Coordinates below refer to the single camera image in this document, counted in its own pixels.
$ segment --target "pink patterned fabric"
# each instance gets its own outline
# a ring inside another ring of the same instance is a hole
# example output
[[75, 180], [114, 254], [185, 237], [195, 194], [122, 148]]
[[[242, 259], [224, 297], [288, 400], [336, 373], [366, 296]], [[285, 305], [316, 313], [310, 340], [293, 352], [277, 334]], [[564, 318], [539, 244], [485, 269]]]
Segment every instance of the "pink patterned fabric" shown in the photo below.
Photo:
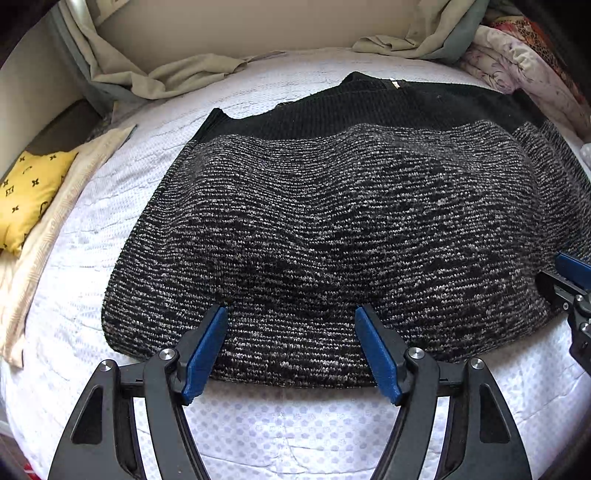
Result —
[[499, 17], [487, 24], [487, 26], [506, 32], [511, 35], [511, 37], [515, 37], [517, 40], [521, 40], [523, 43], [530, 46], [550, 67], [552, 67], [552, 70], [556, 72], [556, 75], [558, 75], [569, 88], [570, 93], [573, 94], [577, 103], [584, 105], [587, 108], [589, 107], [589, 104], [581, 93], [578, 85], [569, 75], [564, 64], [554, 54], [550, 40], [535, 22], [532, 22], [526, 17]]
[[459, 66], [499, 92], [523, 89], [548, 118], [591, 141], [591, 112], [577, 102], [556, 72], [521, 40], [481, 25]]

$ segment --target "black and white knit sweater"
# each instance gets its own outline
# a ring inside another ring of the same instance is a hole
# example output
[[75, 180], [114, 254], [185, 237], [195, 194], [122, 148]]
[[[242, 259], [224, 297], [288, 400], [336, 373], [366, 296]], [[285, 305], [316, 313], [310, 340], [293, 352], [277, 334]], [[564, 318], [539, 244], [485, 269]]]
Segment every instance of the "black and white knit sweater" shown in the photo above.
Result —
[[523, 93], [352, 73], [262, 115], [210, 114], [121, 252], [103, 329], [146, 358], [222, 303], [213, 378], [371, 385], [356, 306], [460, 360], [544, 325], [535, 274], [561, 249], [588, 259], [590, 238], [589, 181]]

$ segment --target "yellow pillow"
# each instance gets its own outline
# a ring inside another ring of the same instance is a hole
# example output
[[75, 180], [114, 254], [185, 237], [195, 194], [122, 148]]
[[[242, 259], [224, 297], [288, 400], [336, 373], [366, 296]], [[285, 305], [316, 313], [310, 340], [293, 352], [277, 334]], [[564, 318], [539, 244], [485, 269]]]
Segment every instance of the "yellow pillow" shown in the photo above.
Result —
[[27, 235], [56, 195], [76, 153], [22, 153], [1, 184], [0, 248], [21, 255]]

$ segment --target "blue gripper pad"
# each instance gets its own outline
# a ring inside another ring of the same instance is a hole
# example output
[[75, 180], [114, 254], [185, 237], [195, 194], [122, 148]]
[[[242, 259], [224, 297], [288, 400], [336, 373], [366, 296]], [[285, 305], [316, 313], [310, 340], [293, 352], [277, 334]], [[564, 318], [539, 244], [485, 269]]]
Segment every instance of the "blue gripper pad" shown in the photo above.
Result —
[[355, 333], [380, 392], [396, 404], [402, 396], [398, 386], [396, 364], [363, 307], [355, 310]]
[[187, 364], [187, 382], [182, 393], [187, 405], [203, 393], [227, 331], [228, 313], [220, 307]]
[[554, 259], [556, 271], [583, 290], [591, 290], [591, 265], [569, 254], [559, 252]]

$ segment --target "white quilted bedsheet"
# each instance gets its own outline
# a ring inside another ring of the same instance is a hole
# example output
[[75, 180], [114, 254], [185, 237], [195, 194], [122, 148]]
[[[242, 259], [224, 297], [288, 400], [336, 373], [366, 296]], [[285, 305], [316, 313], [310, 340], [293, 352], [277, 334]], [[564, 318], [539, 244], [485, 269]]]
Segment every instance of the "white quilted bedsheet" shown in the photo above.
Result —
[[[2, 365], [9, 423], [42, 478], [98, 362], [131, 361], [105, 342], [103, 295], [129, 232], [183, 145], [214, 107], [234, 117], [265, 112], [337, 85], [354, 70], [486, 87], [434, 63], [327, 49], [253, 62], [222, 82], [129, 120], [137, 130], [90, 181], [51, 253], [27, 319], [24, 370]], [[573, 148], [581, 146], [565, 133]], [[569, 343], [570, 331], [557, 319], [530, 338], [483, 356], [515, 417], [534, 478], [571, 439], [590, 405], [591, 380], [569, 356]], [[157, 479], [143, 400], [136, 405], [144, 466], [148, 478]], [[397, 409], [374, 388], [294, 390], [210, 381], [185, 412], [213, 479], [365, 480]], [[447, 402], [440, 400], [421, 479], [435, 475], [446, 415]]]

